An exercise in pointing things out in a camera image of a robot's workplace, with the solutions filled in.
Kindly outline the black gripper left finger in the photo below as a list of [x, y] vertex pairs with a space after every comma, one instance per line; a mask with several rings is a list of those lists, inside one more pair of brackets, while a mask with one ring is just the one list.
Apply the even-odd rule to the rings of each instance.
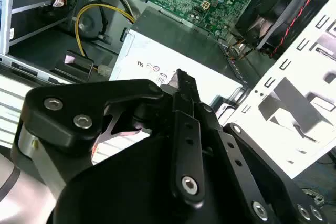
[[82, 172], [156, 134], [174, 108], [200, 103], [196, 81], [177, 70], [169, 94], [147, 79], [34, 88], [16, 144], [58, 199]]

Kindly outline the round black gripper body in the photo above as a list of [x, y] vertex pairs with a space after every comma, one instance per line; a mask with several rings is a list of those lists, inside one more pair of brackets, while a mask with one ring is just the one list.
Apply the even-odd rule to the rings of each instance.
[[54, 223], [252, 223], [249, 168], [212, 109], [174, 108], [169, 123], [79, 174]]

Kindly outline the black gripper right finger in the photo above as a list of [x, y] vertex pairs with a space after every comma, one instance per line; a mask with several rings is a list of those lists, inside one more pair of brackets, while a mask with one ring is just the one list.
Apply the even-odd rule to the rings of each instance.
[[313, 199], [237, 124], [221, 127], [204, 103], [194, 106], [201, 133], [234, 185], [243, 223], [327, 223]]

